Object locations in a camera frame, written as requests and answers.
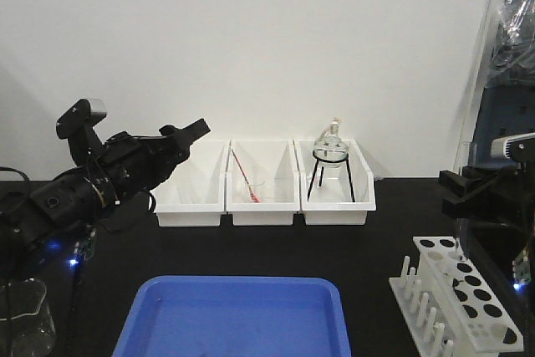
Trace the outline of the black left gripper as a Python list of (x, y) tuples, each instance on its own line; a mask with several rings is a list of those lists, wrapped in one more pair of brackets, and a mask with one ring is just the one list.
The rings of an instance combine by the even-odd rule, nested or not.
[(122, 131), (103, 143), (89, 131), (89, 186), (95, 209), (112, 209), (140, 191), (166, 181), (187, 160), (191, 145), (211, 132), (204, 119), (186, 127), (164, 125), (158, 136), (133, 136)]

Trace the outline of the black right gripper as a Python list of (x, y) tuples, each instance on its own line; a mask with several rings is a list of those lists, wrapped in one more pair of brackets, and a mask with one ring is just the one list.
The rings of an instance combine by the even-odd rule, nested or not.
[(450, 218), (470, 219), (484, 216), (490, 222), (514, 227), (533, 227), (533, 163), (521, 163), (518, 167), (485, 169), (482, 171), (484, 176), (472, 171), (468, 171), (468, 176), (462, 173), (448, 170), (439, 172), (439, 185), (456, 195), (442, 198), (443, 214)]

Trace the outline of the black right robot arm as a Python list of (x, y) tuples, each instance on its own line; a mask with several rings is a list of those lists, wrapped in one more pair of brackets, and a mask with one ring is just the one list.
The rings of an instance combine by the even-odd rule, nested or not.
[(526, 263), (534, 275), (534, 164), (486, 169), (466, 166), (461, 173), (441, 171), (439, 184), (448, 191), (442, 212), (452, 219), (467, 219), (517, 233), (512, 252), (515, 282), (527, 283), (516, 266)]

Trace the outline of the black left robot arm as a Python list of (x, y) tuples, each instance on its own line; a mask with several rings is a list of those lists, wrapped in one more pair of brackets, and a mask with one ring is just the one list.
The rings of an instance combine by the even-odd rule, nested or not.
[(203, 119), (181, 129), (164, 125), (158, 136), (122, 131), (100, 150), (84, 151), (78, 166), (37, 190), (6, 193), (1, 198), (2, 277), (35, 276), (87, 237), (97, 221), (168, 180), (209, 131)]

